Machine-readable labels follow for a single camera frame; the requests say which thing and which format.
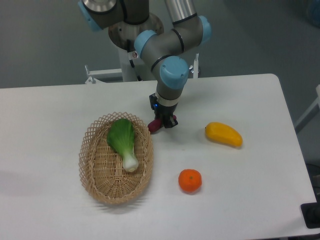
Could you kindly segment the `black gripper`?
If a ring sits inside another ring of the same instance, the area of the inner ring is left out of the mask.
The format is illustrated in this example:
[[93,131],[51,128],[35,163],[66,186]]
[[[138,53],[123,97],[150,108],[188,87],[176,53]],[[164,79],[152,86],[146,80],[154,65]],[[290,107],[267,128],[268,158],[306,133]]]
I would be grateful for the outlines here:
[[154,119],[157,121],[162,121],[163,116],[163,126],[168,128],[173,128],[178,125],[177,117],[173,115],[177,105],[178,99],[165,99],[160,96],[157,92],[149,96],[150,107],[154,112]]

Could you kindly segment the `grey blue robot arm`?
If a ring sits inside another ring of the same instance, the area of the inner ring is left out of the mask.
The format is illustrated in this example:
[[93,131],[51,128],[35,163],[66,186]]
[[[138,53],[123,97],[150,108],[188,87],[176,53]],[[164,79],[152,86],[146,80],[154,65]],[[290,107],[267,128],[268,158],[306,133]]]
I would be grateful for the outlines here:
[[149,96],[154,133],[178,124],[174,111],[189,77],[189,65],[180,54],[208,42],[211,24],[197,14],[191,0],[165,1],[173,28],[164,32],[161,21],[150,12],[147,0],[80,0],[78,7],[90,28],[108,29],[110,40],[128,53],[137,54],[157,80]]

